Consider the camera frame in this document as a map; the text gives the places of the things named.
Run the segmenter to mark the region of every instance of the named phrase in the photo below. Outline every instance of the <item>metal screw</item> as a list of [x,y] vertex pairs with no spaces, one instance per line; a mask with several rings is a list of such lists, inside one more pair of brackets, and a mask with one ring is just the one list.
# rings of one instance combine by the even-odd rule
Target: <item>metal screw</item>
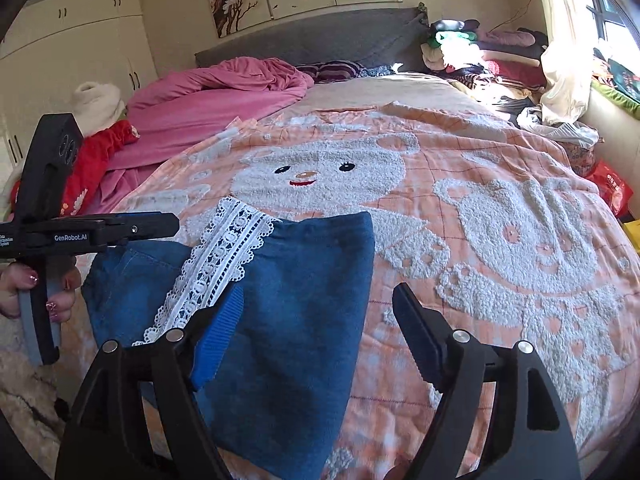
[[171,343],[177,343],[184,337],[184,332],[179,328],[173,328],[166,333],[166,340]]
[[105,354],[110,354],[111,352],[115,352],[117,347],[118,347],[118,342],[114,341],[113,339],[109,339],[108,341],[105,341],[104,344],[102,345],[102,351]]
[[453,333],[453,339],[459,343],[468,343],[471,340],[471,336],[465,330],[456,330]]
[[531,354],[533,352],[533,345],[529,341],[520,341],[518,343],[518,350],[523,354]]

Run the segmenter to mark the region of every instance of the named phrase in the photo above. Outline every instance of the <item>gray headboard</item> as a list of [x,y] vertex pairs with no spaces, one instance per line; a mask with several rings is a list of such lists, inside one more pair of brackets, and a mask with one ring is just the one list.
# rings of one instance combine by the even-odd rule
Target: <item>gray headboard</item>
[[418,9],[363,9],[332,12],[278,23],[230,39],[196,54],[199,67],[238,56],[278,57],[292,65],[348,59],[367,68],[403,63],[401,71],[423,72],[420,44],[428,27]]

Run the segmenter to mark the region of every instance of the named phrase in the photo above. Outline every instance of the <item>yellow object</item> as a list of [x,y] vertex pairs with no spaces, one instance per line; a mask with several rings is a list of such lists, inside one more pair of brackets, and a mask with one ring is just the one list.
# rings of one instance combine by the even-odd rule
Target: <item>yellow object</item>
[[622,224],[622,228],[625,230],[626,236],[628,236],[629,240],[631,240],[631,243],[634,245],[636,253],[640,254],[640,220]]

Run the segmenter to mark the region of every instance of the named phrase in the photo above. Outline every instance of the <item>camera lens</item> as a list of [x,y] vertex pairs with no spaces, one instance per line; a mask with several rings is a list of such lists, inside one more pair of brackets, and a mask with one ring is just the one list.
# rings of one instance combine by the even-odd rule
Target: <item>camera lens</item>
[[72,140],[69,143],[69,147],[66,150],[65,164],[71,164],[71,159],[74,158],[76,154],[76,142]]
[[60,156],[63,156],[63,155],[65,154],[65,152],[66,152],[66,145],[68,144],[68,142],[69,142],[69,136],[68,136],[68,135],[65,135],[65,136],[62,138],[62,143],[60,144]]

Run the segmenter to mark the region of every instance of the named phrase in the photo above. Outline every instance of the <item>white lace trim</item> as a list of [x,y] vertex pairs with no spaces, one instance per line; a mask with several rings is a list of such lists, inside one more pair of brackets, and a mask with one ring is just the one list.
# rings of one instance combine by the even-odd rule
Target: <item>white lace trim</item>
[[216,303],[229,282],[244,278],[244,264],[254,259],[254,250],[262,247],[277,221],[235,198],[220,200],[200,244],[191,251],[158,309],[154,325],[145,330],[144,341],[134,346],[153,343],[172,328],[183,328],[194,312]]

